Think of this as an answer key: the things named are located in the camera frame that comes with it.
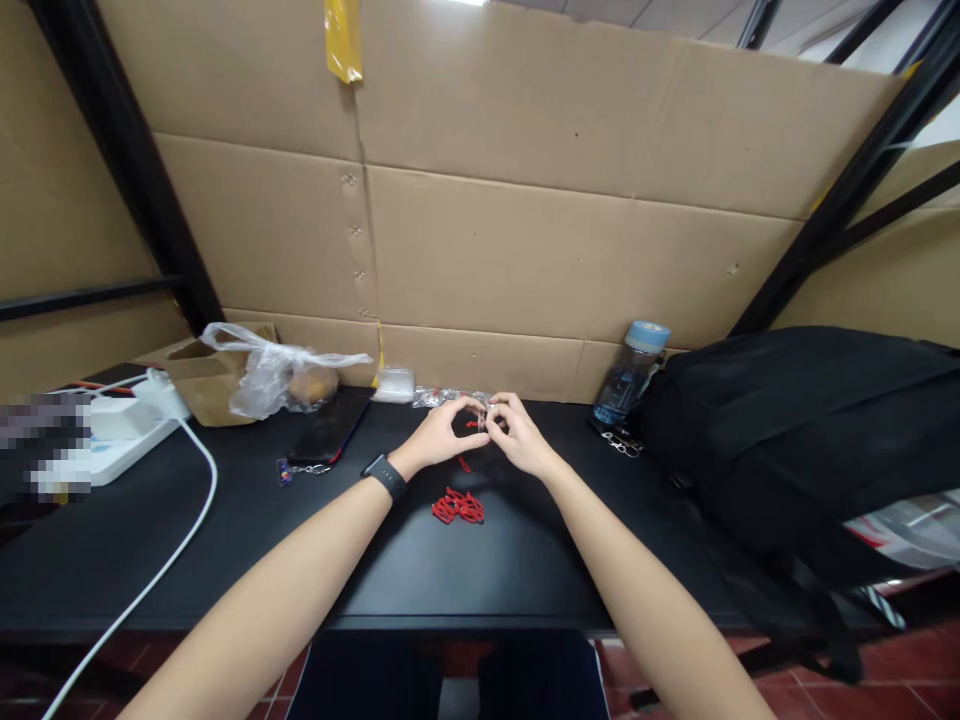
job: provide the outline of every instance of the small plastic bag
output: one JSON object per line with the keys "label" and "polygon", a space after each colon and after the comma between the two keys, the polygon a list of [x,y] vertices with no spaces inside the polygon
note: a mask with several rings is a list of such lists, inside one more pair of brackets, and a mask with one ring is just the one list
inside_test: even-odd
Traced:
{"label": "small plastic bag", "polygon": [[413,400],[413,370],[409,368],[380,368],[377,373],[377,392],[374,402],[405,405]]}
{"label": "small plastic bag", "polygon": [[456,400],[461,395],[476,398],[483,403],[483,406],[490,409],[490,398],[492,393],[482,392],[481,390],[454,390],[452,388],[435,388],[426,385],[417,385],[413,392],[413,407],[439,407],[447,400]]}
{"label": "small plastic bag", "polygon": [[[236,341],[217,338],[226,333]],[[280,408],[316,410],[337,391],[336,368],[371,363],[369,355],[317,354],[311,348],[264,340],[233,323],[210,323],[200,339],[214,350],[249,352],[247,374],[230,398],[234,415],[264,420]]]}

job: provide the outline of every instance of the black backpack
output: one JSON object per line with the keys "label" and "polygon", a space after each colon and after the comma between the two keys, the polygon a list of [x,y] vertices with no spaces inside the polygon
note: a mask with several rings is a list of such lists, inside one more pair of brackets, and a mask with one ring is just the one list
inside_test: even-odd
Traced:
{"label": "black backpack", "polygon": [[[629,424],[689,488],[698,532],[741,605],[749,605],[744,587],[762,583],[744,577],[736,553],[806,599],[833,664],[795,644],[794,659],[859,680],[859,656],[848,633],[839,637],[845,628],[828,591],[916,571],[842,523],[960,487],[960,353],[834,327],[734,337],[673,357]],[[802,593],[798,567],[813,578]],[[784,639],[781,628],[752,619],[774,642]]]}

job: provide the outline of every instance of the pixelated area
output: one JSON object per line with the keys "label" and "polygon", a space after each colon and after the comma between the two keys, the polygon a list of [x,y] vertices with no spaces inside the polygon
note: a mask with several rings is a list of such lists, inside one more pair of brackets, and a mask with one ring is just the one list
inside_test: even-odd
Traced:
{"label": "pixelated area", "polygon": [[0,505],[62,505],[90,493],[90,400],[32,395],[0,406]]}

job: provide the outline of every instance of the cardboard wall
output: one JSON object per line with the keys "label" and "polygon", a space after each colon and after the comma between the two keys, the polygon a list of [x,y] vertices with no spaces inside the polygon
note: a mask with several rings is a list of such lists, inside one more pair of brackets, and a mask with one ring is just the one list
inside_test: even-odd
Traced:
{"label": "cardboard wall", "polygon": [[[0,242],[0,300],[157,275],[20,0],[0,0]],[[0,323],[0,399],[48,390],[187,332],[165,295]]]}
{"label": "cardboard wall", "polygon": [[347,88],[313,0],[100,8],[229,317],[537,399],[592,401],[631,320],[723,337],[902,83],[364,0]]}
{"label": "cardboard wall", "polygon": [[[960,141],[905,153],[865,214],[960,160]],[[839,325],[960,347],[957,188],[814,273],[774,327]]]}

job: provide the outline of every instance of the blue bottle cap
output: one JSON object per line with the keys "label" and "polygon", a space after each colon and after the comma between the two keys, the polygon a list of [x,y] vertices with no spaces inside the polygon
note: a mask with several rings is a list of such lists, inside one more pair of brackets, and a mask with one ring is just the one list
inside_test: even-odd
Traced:
{"label": "blue bottle cap", "polygon": [[636,320],[630,325],[624,342],[634,350],[659,353],[667,346],[669,339],[670,328],[657,325],[657,323]]}

